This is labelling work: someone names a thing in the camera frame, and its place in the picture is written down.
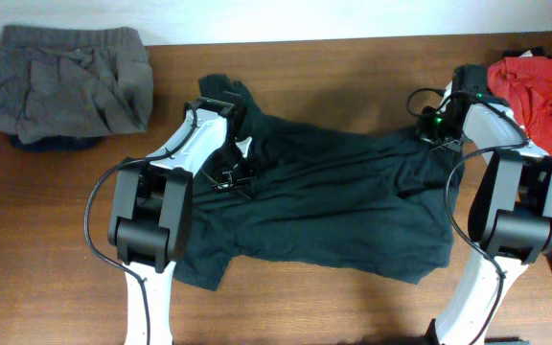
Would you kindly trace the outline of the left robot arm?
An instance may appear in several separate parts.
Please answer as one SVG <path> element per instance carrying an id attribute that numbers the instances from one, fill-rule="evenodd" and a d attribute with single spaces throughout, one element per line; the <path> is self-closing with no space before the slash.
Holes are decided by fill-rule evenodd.
<path id="1" fill-rule="evenodd" d="M 181 127 L 155 152 L 116 168 L 108 241 L 126 275 L 127 344 L 171 344 L 173 272 L 191 235 L 193 186 L 203 174 L 217 193 L 245 192 L 251 119 L 240 95 L 186 103 Z"/>

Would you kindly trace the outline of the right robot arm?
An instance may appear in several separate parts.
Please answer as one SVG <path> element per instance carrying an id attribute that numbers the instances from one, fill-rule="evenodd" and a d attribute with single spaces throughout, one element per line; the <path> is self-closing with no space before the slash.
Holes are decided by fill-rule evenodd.
<path id="1" fill-rule="evenodd" d="M 417 135 L 436 150 L 475 151 L 488 164 L 465 228 L 454 229 L 471 247 L 464 274 L 440 315 L 431 320 L 427 344 L 485 344 L 486 331 L 516 279 L 552 250 L 552 155 L 528 138 L 513 110 L 488 86 L 481 65 L 454 69 L 435 107 L 418 114 Z"/>

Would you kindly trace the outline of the black Nike t-shirt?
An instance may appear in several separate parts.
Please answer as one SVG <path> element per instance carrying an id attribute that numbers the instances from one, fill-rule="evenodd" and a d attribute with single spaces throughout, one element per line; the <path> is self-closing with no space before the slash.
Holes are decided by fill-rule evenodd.
<path id="1" fill-rule="evenodd" d="M 239 81 L 213 74 L 202 96 L 239 94 L 252 121 L 249 193 L 216 192 L 195 177 L 193 225 L 175 278 L 215 290 L 237 256 L 353 268 L 416 284 L 449 264 L 447 215 L 458 196 L 460 153 L 411 127 L 382 137 L 267 115 Z"/>

